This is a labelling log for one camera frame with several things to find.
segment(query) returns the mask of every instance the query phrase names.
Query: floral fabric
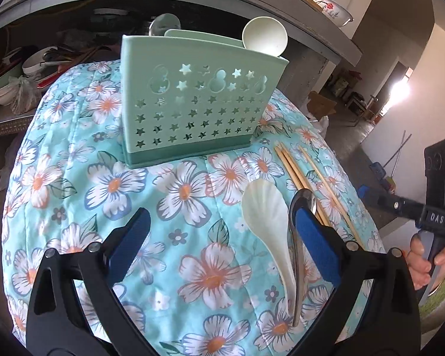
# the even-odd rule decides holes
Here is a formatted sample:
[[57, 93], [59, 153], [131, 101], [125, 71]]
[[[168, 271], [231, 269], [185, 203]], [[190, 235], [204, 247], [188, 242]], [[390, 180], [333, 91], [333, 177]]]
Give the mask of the floral fabric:
[[[279, 142], [297, 159], [340, 236], [353, 239], [298, 147], [325, 173], [366, 247], [383, 251], [373, 220], [335, 155], [279, 91], [250, 147], [145, 169], [123, 162], [121, 107], [120, 62], [79, 65], [45, 94], [22, 142], [2, 231], [5, 293], [22, 343], [44, 251], [82, 251], [145, 207], [150, 234], [114, 292], [157, 352], [286, 355], [333, 287], [306, 252], [302, 320], [293, 328], [277, 267], [242, 218], [242, 194], [256, 178], [274, 183], [287, 204], [295, 194], [274, 152]], [[364, 283], [340, 339], [354, 332], [370, 287]], [[82, 282], [77, 292], [94, 334], [108, 339]]]

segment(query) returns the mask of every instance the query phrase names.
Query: star-shaped hole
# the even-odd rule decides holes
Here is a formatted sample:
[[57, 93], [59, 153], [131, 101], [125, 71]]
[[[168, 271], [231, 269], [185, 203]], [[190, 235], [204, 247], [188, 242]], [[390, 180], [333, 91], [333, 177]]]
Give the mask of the star-shaped hole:
[[188, 65], [183, 64], [183, 65], [181, 66], [180, 72], [182, 72], [183, 75], [187, 75], [188, 73], [191, 72], [190, 67], [191, 67], [191, 64], [188, 64]]
[[183, 91], [184, 89], [186, 89], [188, 87], [188, 85], [186, 85], [186, 80], [184, 81], [184, 82], [178, 82], [178, 84], [177, 84], [177, 88], [180, 90], [180, 91]]

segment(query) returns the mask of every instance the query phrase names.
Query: metal bolt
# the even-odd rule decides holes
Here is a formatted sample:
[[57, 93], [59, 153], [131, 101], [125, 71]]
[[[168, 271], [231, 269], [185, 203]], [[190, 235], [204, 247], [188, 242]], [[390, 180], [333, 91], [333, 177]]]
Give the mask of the metal bolt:
[[356, 252], [359, 249], [359, 245], [354, 241], [348, 241], [346, 247], [352, 252]]
[[101, 243], [100, 243], [100, 242], [92, 242], [92, 243], [89, 244], [89, 246], [87, 247], [87, 249], [88, 249], [89, 252], [91, 252], [91, 253], [96, 253], [96, 252], [98, 252], [100, 248], [101, 248]]
[[401, 258], [402, 257], [402, 251], [400, 249], [398, 249], [398, 248], [393, 248], [390, 252], [392, 253], [392, 255], [394, 257], [397, 257], [397, 258]]
[[52, 256], [55, 255], [55, 251], [56, 251], [56, 249], [50, 248], [50, 249], [46, 250], [46, 252], [44, 252], [45, 253], [44, 256], [46, 258], [51, 258]]

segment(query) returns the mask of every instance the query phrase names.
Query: white wall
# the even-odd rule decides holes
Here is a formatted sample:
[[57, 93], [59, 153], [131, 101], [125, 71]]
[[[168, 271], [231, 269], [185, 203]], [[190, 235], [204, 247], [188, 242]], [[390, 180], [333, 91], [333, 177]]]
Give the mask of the white wall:
[[445, 1], [432, 2], [435, 25], [409, 80], [411, 93], [389, 110], [361, 145], [371, 161], [383, 163], [398, 148], [402, 131], [412, 133], [394, 174], [396, 193], [423, 202], [424, 148], [445, 138]]
[[381, 89], [397, 61], [415, 69], [424, 50], [412, 39], [370, 15], [369, 11], [352, 40], [363, 52], [361, 60], [356, 67], [340, 63], [333, 75], [337, 75], [341, 68], [360, 72], [363, 80], [356, 84], [355, 91], [367, 99]]

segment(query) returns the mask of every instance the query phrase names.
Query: hand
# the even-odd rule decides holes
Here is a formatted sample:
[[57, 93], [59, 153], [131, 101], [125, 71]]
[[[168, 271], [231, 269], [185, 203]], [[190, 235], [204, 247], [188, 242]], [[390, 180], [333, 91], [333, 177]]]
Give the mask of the hand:
[[[424, 245], [419, 239], [417, 234], [411, 239], [411, 251], [407, 255], [406, 261], [411, 272], [412, 282], [414, 283], [415, 290], [421, 289], [423, 286], [428, 285], [430, 282], [430, 275], [428, 272], [431, 269], [431, 264], [422, 258], [424, 254]], [[435, 280], [432, 290], [435, 289], [445, 278], [445, 248], [435, 256], [435, 265], [441, 265], [442, 268], [438, 273], [438, 277]]]

